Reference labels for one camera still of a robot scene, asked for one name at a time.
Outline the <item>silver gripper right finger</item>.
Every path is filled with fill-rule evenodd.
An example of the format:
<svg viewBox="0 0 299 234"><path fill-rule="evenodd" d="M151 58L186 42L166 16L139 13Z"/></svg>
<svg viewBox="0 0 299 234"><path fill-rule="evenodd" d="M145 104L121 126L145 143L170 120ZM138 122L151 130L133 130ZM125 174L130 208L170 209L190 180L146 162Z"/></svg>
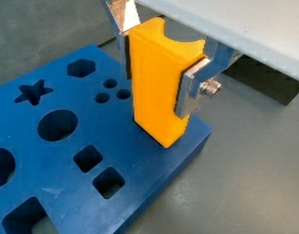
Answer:
<svg viewBox="0 0 299 234"><path fill-rule="evenodd" d="M226 71L241 58L241 52L212 37L206 39L206 56L182 72L175 114L183 119L201 108L205 97L214 98L221 91L216 77Z"/></svg>

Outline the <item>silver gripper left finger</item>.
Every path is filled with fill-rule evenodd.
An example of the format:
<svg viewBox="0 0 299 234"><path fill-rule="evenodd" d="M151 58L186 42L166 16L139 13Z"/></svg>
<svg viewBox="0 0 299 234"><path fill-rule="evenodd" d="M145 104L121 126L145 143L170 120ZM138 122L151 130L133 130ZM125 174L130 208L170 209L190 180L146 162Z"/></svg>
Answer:
<svg viewBox="0 0 299 234"><path fill-rule="evenodd" d="M114 26L115 37L118 39L123 73L127 79L131 74L130 56L130 30L141 24L139 14L135 7L135 0L102 0L110 22Z"/></svg>

